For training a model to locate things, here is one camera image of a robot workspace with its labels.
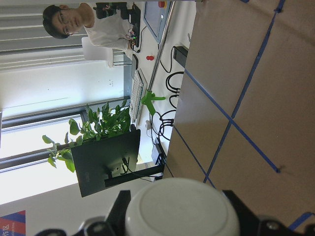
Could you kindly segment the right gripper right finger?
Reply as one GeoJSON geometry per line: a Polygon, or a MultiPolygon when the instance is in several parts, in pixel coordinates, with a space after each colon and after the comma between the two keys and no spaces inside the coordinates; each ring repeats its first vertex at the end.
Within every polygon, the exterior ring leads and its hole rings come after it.
{"type": "Polygon", "coordinates": [[[236,211],[240,225],[241,236],[258,236],[260,221],[258,217],[244,204],[244,202],[232,191],[223,190],[223,194],[228,198],[236,211]]]}

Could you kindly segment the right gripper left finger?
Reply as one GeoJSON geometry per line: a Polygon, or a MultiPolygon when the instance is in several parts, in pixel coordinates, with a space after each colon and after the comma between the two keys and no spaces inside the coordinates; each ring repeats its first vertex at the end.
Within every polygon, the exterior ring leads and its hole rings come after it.
{"type": "Polygon", "coordinates": [[[126,210],[131,200],[130,190],[121,190],[106,218],[109,236],[124,236],[126,210]]]}

